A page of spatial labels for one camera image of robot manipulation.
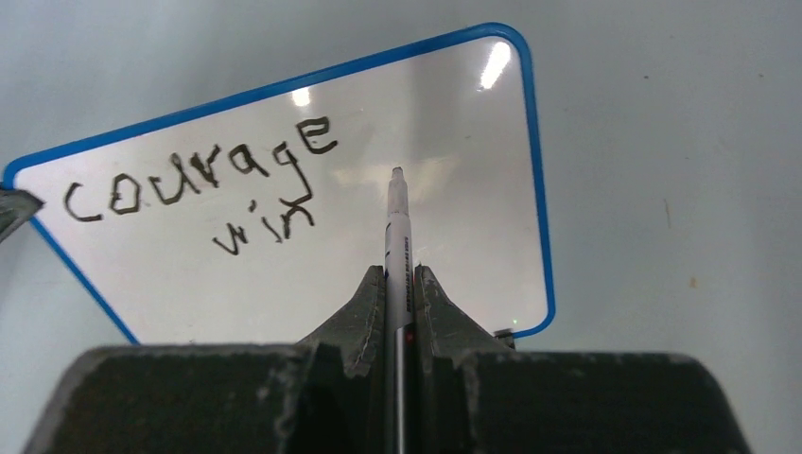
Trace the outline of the black whiteboard marker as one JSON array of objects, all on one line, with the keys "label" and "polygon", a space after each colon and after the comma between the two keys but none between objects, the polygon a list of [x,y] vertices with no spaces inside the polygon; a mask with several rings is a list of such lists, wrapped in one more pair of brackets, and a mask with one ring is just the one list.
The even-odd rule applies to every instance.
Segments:
[{"label": "black whiteboard marker", "polygon": [[392,170],[388,187],[384,263],[386,425],[390,453],[406,453],[410,446],[410,430],[407,428],[410,381],[407,373],[410,349],[408,334],[412,324],[410,235],[408,185],[403,169],[397,166]]}]

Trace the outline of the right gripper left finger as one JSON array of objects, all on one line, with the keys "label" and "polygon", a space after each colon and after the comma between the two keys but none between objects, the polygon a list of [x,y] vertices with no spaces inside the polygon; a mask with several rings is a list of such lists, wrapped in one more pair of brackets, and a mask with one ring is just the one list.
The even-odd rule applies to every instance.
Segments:
[{"label": "right gripper left finger", "polygon": [[66,369],[28,453],[381,453],[383,270],[302,340],[105,346]]}]

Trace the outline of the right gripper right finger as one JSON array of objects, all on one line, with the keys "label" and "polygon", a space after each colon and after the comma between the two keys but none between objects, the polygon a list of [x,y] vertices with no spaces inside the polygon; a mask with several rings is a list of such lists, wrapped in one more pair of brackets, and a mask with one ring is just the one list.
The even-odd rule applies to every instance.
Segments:
[{"label": "right gripper right finger", "polygon": [[654,352],[516,351],[415,271],[425,453],[746,453],[713,374]]}]

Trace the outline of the blue framed whiteboard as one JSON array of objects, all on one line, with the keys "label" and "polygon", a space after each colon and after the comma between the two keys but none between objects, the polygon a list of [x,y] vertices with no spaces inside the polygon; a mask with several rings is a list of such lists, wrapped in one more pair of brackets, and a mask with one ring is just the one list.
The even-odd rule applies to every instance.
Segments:
[{"label": "blue framed whiteboard", "polygon": [[484,329],[556,313],[532,53],[487,23],[42,150],[2,183],[132,343],[296,341],[411,257]]}]

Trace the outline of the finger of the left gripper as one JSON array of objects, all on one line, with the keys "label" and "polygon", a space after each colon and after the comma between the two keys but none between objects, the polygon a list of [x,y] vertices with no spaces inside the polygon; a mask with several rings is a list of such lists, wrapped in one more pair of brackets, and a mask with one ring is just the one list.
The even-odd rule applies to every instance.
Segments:
[{"label": "finger of the left gripper", "polygon": [[1,234],[5,241],[20,226],[30,221],[44,206],[44,202],[21,189],[1,190]]}]

